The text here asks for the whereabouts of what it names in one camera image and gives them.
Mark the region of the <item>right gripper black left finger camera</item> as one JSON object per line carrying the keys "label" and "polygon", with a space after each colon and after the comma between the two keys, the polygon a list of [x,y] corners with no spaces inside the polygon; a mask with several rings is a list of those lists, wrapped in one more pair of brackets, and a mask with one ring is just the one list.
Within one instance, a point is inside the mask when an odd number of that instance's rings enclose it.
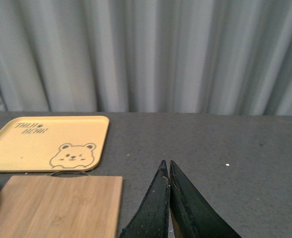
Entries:
{"label": "right gripper black left finger camera", "polygon": [[144,198],[121,238],[166,238],[169,228],[170,183],[166,162],[161,161]]}

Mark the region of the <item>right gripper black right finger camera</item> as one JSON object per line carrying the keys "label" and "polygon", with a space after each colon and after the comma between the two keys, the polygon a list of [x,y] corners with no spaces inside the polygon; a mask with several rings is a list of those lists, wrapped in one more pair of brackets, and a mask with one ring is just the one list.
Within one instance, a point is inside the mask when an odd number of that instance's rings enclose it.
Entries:
{"label": "right gripper black right finger camera", "polygon": [[170,211],[176,238],[239,238],[178,165],[170,162]]}

